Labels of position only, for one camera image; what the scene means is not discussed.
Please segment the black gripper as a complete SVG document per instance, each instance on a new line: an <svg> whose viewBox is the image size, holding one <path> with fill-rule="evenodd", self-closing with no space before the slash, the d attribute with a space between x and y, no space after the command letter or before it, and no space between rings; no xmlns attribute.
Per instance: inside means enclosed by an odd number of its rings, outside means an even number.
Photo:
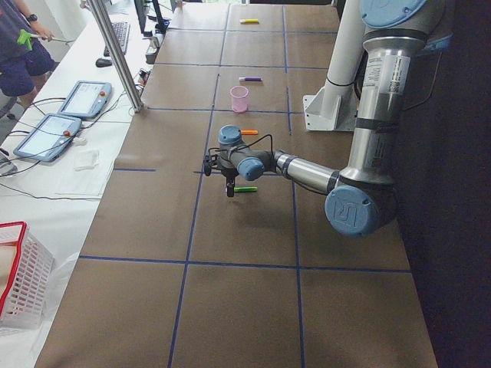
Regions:
<svg viewBox="0 0 491 368"><path fill-rule="evenodd" d="M222 169L221 173L226 178L226 195L228 197L233 197L235 195L235 180L239 173L233 168Z"/></svg>

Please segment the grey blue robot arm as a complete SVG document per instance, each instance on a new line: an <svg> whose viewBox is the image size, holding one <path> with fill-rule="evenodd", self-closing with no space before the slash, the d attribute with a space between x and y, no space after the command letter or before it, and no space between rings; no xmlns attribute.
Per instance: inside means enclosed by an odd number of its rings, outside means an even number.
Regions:
<svg viewBox="0 0 491 368"><path fill-rule="evenodd" d="M220 172L227 196L237 177L279 174L323 195L325 216L342 235L369 235L392 222L390 165L411 65L449 44L454 9L452 1L344 2L325 85L303 98L307 130L343 137L342 169L256 149L237 126L226 125L204 157L204 173Z"/></svg>

